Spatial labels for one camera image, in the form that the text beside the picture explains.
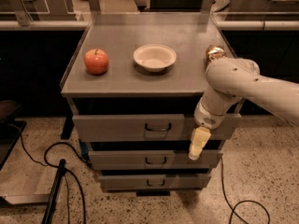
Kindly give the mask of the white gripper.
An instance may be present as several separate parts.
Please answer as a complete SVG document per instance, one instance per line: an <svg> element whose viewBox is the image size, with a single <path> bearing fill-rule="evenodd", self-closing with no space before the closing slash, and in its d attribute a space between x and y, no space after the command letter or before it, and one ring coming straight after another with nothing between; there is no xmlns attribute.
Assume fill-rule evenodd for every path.
<svg viewBox="0 0 299 224"><path fill-rule="evenodd" d="M224 120L224 116L209 113L204 109L201 103L197 104L193 116L195 122L198 125L203 126L194 129L192 132L191 144L189 147L189 158L195 161L199 158L203 148L211 136L210 130L218 128Z"/></svg>

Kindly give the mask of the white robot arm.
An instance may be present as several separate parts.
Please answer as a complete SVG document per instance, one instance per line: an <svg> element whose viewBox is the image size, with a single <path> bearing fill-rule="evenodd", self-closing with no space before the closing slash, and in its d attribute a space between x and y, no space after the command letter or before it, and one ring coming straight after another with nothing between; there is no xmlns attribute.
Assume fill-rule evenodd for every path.
<svg viewBox="0 0 299 224"><path fill-rule="evenodd" d="M247 99L273 115L299 125L299 84L265 77L256 62L219 58L206 68L208 86L194 110L197 127L192 132L189 158L197 160L228 109Z"/></svg>

